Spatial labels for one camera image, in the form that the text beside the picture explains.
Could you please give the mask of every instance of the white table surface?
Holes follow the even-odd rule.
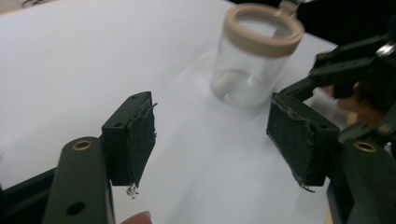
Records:
[[[297,185],[265,134],[269,102],[235,108],[208,88],[231,6],[63,0],[0,16],[2,187],[55,167],[67,142],[99,136],[128,96],[152,91],[157,144],[137,198],[113,188],[118,222],[149,210],[155,224],[322,223],[326,188]],[[333,48],[306,35],[277,89]],[[338,117],[323,99],[310,104]]]

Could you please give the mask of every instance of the plastic container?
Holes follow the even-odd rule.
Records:
[[[280,8],[240,4],[227,11],[210,81],[220,99],[256,106],[268,98],[304,35],[294,11],[290,2]]]

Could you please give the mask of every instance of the beige rim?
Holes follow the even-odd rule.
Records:
[[[290,31],[289,36],[266,36],[249,30],[238,22],[240,18],[257,18],[280,23]],[[278,58],[291,55],[304,35],[304,27],[294,16],[275,7],[259,4],[240,4],[230,8],[225,16],[224,35],[238,48],[248,52]]]

